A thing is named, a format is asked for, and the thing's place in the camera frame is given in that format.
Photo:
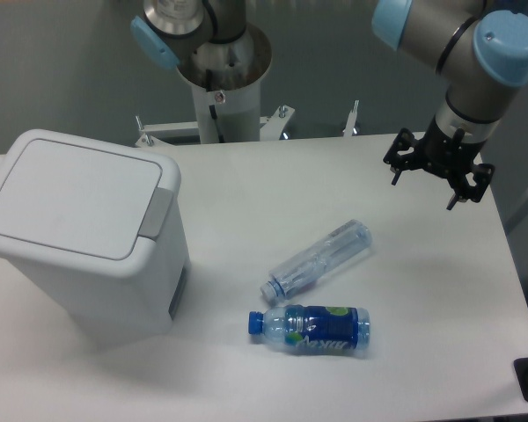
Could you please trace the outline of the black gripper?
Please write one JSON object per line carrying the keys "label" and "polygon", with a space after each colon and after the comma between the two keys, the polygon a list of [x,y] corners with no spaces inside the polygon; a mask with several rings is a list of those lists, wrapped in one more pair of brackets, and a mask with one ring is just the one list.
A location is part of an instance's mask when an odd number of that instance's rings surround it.
{"label": "black gripper", "polygon": [[495,174],[495,167],[474,163],[484,142],[471,142],[472,137],[462,130],[456,130],[454,135],[446,135],[436,118],[432,119],[420,141],[410,130],[402,128],[383,158],[393,173],[392,185],[397,185],[403,171],[422,169],[447,179],[453,190],[447,210],[452,210],[459,202],[480,203]]}

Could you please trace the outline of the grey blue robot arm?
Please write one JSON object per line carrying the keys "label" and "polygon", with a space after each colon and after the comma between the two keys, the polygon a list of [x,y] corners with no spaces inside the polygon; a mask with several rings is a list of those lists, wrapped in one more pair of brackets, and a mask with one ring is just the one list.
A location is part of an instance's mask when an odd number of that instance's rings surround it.
{"label": "grey blue robot arm", "polygon": [[[445,179],[452,203],[480,201],[495,168],[475,158],[528,83],[528,16],[489,1],[380,1],[371,27],[449,82],[424,136],[400,130],[384,162],[395,176],[422,170]],[[190,86],[202,142],[280,136],[260,122],[272,51],[244,2],[147,1],[130,31],[151,61]]]}

